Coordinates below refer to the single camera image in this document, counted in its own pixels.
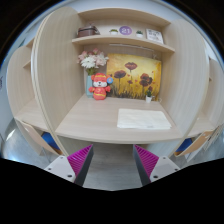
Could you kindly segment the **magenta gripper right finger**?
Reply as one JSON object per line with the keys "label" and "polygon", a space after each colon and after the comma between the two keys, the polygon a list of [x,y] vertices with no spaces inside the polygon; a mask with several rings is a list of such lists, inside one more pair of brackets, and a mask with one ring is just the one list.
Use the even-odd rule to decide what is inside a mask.
{"label": "magenta gripper right finger", "polygon": [[180,170],[167,156],[158,157],[138,145],[133,146],[133,157],[143,186]]}

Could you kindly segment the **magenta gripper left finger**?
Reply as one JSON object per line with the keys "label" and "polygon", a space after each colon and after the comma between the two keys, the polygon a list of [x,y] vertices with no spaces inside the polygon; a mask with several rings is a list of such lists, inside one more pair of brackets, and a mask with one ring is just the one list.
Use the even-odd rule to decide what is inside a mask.
{"label": "magenta gripper left finger", "polygon": [[59,156],[45,168],[56,176],[82,186],[93,157],[93,145],[89,145],[77,152],[66,156]]}

